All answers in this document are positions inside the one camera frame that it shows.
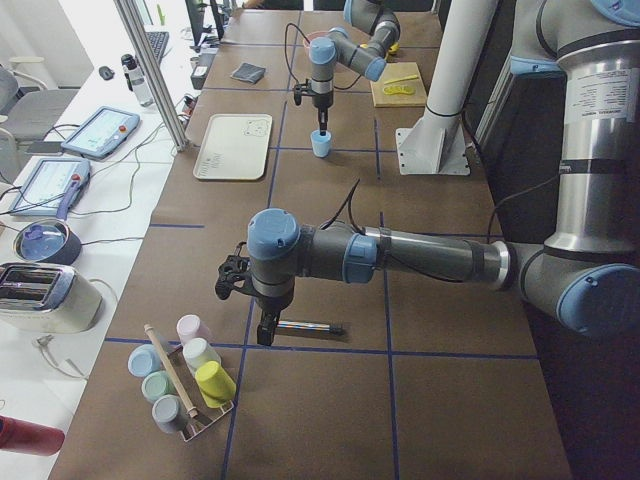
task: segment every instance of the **brown table surface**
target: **brown table surface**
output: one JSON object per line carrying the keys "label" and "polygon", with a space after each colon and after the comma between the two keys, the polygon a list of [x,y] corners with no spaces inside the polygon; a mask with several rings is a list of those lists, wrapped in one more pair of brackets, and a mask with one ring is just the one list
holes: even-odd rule
{"label": "brown table surface", "polygon": [[[398,14],[396,61],[415,61],[428,84],[441,31],[431,14]],[[296,107],[284,63],[288,22],[305,32],[345,25],[340,12],[246,10],[232,18],[177,155],[52,479],[556,479],[570,478],[519,300],[478,285],[378,272],[366,285],[298,279],[283,318],[339,322],[333,340],[255,341],[258,309],[214,294],[217,267],[274,206],[318,224],[357,178],[361,225],[482,239],[492,199],[479,165],[464,178],[401,176],[394,132],[422,108],[374,109],[368,81],[337,91],[333,150],[310,150],[309,99]],[[309,75],[301,38],[289,58]],[[257,84],[230,78],[266,67]],[[355,75],[336,73],[336,85]],[[273,117],[267,170],[254,182],[205,182],[193,166],[209,117]],[[155,426],[127,358],[150,323],[177,342],[176,321],[198,314],[237,381],[236,408],[190,443]]]}

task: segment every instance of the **red cup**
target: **red cup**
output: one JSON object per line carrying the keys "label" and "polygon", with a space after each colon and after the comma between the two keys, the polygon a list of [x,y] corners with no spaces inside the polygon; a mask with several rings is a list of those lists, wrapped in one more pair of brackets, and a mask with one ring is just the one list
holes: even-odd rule
{"label": "red cup", "polygon": [[62,442],[64,432],[58,428],[0,415],[0,450],[49,456]]}

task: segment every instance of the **keyboard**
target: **keyboard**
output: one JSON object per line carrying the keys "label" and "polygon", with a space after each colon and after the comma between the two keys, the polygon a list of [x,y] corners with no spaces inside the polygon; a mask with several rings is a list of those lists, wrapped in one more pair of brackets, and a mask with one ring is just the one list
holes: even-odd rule
{"label": "keyboard", "polygon": [[158,64],[160,64],[169,43],[169,32],[146,32],[146,34],[151,50],[153,50],[153,55],[156,57]]}

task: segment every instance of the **cup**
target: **cup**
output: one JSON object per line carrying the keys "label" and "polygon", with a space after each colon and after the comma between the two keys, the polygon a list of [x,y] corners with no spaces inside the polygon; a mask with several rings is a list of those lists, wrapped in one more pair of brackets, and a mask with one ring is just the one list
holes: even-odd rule
{"label": "cup", "polygon": [[222,366],[215,361],[207,362],[196,371],[196,383],[208,407],[218,408],[233,400],[236,384]]}
{"label": "cup", "polygon": [[222,365],[220,355],[218,355],[218,352],[216,352],[204,338],[189,340],[182,348],[182,356],[185,362],[187,362],[187,367],[189,367],[191,375],[194,376],[198,368],[212,360]]}
{"label": "cup", "polygon": [[129,372],[134,377],[144,378],[162,368],[162,361],[153,345],[144,344],[129,355]]}
{"label": "cup", "polygon": [[142,395],[151,404],[154,404],[160,397],[176,393],[169,374],[164,370],[158,370],[147,375],[142,381],[141,389]]}
{"label": "cup", "polygon": [[151,409],[153,420],[164,433],[176,433],[184,430],[189,423],[189,415],[180,398],[164,395],[155,401]]}
{"label": "cup", "polygon": [[189,340],[194,338],[204,338],[207,342],[213,341],[211,330],[202,323],[197,315],[185,315],[178,320],[176,331],[182,345],[186,345]]}
{"label": "cup", "polygon": [[324,158],[331,151],[331,132],[326,131],[324,135],[320,135],[320,130],[311,132],[311,148],[316,157]]}
{"label": "cup", "polygon": [[58,428],[0,416],[0,449],[30,455],[49,456],[64,442],[64,432]]}

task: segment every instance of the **white tray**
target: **white tray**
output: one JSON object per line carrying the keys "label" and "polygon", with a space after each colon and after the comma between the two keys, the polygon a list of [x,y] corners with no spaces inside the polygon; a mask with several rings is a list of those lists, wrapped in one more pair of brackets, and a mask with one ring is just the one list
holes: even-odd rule
{"label": "white tray", "polygon": [[216,114],[209,119],[193,175],[200,180],[257,180],[264,174],[271,115]]}

